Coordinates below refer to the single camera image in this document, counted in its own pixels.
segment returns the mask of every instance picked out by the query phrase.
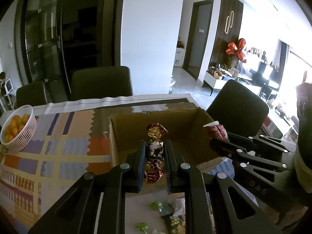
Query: basket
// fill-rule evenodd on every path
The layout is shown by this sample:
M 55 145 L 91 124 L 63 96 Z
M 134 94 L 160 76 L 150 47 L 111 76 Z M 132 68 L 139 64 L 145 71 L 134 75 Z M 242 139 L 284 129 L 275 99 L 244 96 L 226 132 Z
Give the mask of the basket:
M 19 115 L 22 117 L 24 114 L 29 114 L 29 119 L 21 130 L 21 132 L 9 143 L 5 143 L 5 128 L 10 124 L 14 115 Z M 34 110 L 30 105 L 24 105 L 15 110 L 10 117 L 4 123 L 1 133 L 0 133 L 0 141 L 6 146 L 11 153 L 16 153 L 22 150 L 32 139 L 32 136 L 35 133 L 37 127 L 37 121 L 34 115 Z

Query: checkered tablecloth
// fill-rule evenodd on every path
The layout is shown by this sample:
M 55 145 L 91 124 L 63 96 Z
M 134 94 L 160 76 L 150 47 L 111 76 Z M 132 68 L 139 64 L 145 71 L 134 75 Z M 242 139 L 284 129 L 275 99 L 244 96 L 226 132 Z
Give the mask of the checkered tablecloth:
M 111 107 L 37 117 L 29 144 L 0 165 L 0 209 L 24 234 L 85 172 L 110 165 L 108 117 L 118 112 L 193 107 L 193 103 Z

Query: basket of oranges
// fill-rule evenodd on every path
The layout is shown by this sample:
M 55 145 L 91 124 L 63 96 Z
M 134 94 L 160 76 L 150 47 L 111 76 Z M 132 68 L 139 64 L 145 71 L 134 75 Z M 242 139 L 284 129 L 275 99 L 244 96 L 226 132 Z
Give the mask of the basket of oranges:
M 37 121 L 32 106 L 21 106 L 4 123 L 0 141 L 10 152 L 18 152 L 29 143 L 36 126 Z

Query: white cabinet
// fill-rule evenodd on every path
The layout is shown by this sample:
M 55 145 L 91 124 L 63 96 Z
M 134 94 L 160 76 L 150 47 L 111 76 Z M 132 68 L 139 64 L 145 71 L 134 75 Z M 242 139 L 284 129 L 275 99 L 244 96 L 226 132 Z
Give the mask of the white cabinet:
M 177 48 L 176 54 L 174 57 L 174 66 L 175 67 L 182 67 L 184 59 L 184 48 Z

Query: silver screw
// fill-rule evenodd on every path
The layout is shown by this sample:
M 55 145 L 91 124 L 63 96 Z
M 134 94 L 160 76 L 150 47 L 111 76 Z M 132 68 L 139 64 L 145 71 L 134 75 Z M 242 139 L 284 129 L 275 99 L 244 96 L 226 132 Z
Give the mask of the silver screw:
M 187 169 L 191 168 L 191 166 L 188 163 L 182 163 L 181 168 L 187 170 Z
M 227 175 L 223 172 L 217 173 L 218 178 L 220 179 L 225 179 L 227 177 Z
M 130 165 L 129 165 L 128 163 L 122 163 L 122 164 L 120 165 L 120 168 L 123 169 L 123 170 L 126 170 L 126 169 L 128 169 L 129 167 L 130 167 Z
M 93 178 L 93 173 L 85 173 L 85 175 L 83 175 L 83 178 L 88 180 L 88 179 L 92 179 Z

